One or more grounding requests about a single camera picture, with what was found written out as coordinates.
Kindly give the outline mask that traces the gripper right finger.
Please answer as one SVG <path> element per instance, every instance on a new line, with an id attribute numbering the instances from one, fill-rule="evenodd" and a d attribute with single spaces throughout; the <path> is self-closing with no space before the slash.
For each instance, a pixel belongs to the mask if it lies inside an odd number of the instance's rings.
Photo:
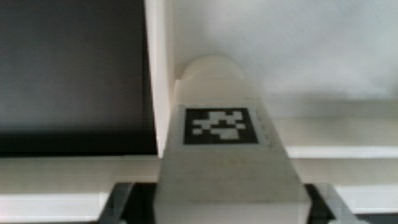
<path id="1" fill-rule="evenodd" d="M 311 210 L 306 224 L 363 224 L 331 184 L 306 184 Z"/>

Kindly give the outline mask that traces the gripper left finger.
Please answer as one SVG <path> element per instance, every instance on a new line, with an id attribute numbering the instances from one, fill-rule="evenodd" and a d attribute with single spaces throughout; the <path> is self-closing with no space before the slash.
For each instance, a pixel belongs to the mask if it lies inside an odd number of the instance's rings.
<path id="1" fill-rule="evenodd" d="M 155 183 L 118 183 L 94 224 L 157 224 Z"/>

